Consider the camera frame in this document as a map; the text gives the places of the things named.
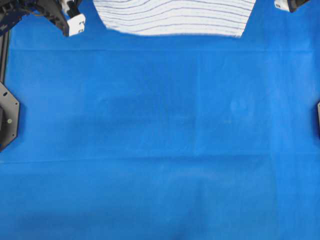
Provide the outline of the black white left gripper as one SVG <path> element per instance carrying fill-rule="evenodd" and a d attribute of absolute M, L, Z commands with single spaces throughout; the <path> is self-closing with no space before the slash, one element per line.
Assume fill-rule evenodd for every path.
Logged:
<path fill-rule="evenodd" d="M 86 17 L 78 6 L 81 0 L 36 0 L 38 12 L 60 29 L 65 37 L 85 31 Z"/>

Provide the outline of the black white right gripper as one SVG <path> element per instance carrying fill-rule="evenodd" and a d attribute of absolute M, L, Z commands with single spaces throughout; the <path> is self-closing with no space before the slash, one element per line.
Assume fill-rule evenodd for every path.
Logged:
<path fill-rule="evenodd" d="M 307 2 L 309 0 L 274 0 L 274 6 L 279 10 L 294 13 Z"/>

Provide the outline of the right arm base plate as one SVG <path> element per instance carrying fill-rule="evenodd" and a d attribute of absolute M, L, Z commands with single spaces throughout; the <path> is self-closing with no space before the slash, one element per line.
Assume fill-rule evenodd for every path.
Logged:
<path fill-rule="evenodd" d="M 320 139 L 320 101 L 316 104 L 316 126 L 318 138 Z"/>

